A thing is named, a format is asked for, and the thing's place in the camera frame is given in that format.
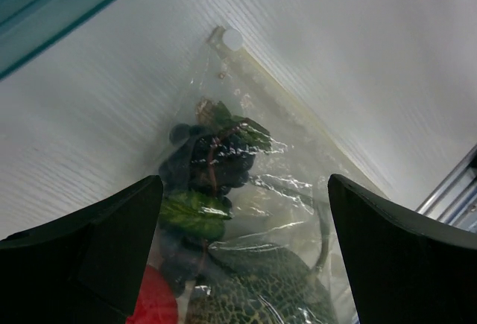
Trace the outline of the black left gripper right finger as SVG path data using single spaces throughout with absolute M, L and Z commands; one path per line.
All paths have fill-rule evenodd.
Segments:
M 476 322 L 475 234 L 343 175 L 328 193 L 360 323 Z

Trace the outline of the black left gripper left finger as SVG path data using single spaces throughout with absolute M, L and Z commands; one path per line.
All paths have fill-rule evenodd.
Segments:
M 134 312 L 162 202 L 150 175 L 1 240 L 2 323 L 125 323 Z

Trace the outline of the fake red tomato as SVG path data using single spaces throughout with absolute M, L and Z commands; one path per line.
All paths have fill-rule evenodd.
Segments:
M 151 265 L 145 267 L 139 295 L 127 324 L 178 323 L 177 301 L 161 273 Z

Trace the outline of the fake green melon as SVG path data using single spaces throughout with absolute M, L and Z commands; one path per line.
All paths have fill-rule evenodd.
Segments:
M 265 244 L 210 248 L 186 323 L 336 323 L 329 291 L 292 251 Z

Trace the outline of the clear zip top bag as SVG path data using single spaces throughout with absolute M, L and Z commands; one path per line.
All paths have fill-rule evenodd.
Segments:
M 256 156 L 250 177 L 227 195 L 233 216 L 220 241 L 210 248 L 249 248 L 265 244 L 297 254 L 329 291 L 338 321 L 356 323 L 358 314 L 332 219 L 327 183 L 333 174 L 373 188 L 370 179 L 301 106 L 244 49 L 239 31 L 216 27 L 191 65 L 187 84 L 161 145 L 160 164 L 175 150 L 169 133 L 176 124 L 194 124 L 204 100 L 223 102 L 234 115 L 260 123 L 271 134 L 271 151 Z M 198 278 L 176 297 L 179 321 L 186 323 Z

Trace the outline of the fake dark grape bunch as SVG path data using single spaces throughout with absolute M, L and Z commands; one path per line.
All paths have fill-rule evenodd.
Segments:
M 179 297 L 200 277 L 208 245 L 224 237 L 233 216 L 227 195 L 247 183 L 256 156 L 271 151 L 271 134 L 223 102 L 206 99 L 196 122 L 176 124 L 169 140 L 175 150 L 158 169 L 164 188 L 159 271 Z

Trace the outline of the aluminium front rail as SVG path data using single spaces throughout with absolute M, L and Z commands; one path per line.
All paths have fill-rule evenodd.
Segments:
M 417 207 L 416 212 L 476 234 L 476 146 Z

